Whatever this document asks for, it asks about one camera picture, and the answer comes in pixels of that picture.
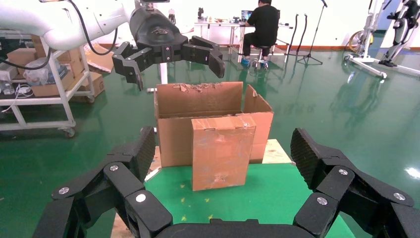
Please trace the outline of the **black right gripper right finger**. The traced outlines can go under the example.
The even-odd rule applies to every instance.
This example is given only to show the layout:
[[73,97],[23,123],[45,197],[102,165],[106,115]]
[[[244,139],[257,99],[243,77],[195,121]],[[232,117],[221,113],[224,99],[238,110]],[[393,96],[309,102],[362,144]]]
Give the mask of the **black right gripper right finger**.
[[403,191],[359,170],[339,149],[318,144],[303,128],[291,139],[291,157],[312,194],[293,225],[315,238],[345,213],[373,238],[417,238],[420,211]]

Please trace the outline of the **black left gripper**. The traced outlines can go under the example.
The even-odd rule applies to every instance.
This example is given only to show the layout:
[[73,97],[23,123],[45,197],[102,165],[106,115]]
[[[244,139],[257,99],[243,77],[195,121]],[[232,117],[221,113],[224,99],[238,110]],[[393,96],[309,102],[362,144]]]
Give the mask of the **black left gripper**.
[[135,44],[123,42],[112,61],[117,74],[142,91],[141,72],[155,63],[186,60],[204,64],[218,77],[225,75],[223,54],[219,45],[204,38],[186,36],[159,10],[139,7],[132,12],[129,28]]

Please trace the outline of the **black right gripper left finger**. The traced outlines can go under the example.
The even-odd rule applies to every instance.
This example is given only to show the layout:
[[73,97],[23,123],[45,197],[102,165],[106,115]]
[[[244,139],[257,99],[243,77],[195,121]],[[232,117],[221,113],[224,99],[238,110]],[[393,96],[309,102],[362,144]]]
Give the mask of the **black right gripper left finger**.
[[138,140],[114,147],[97,168],[56,188],[33,237],[84,238],[111,209],[135,237],[157,237],[173,217],[144,184],[154,156],[154,128],[146,126]]

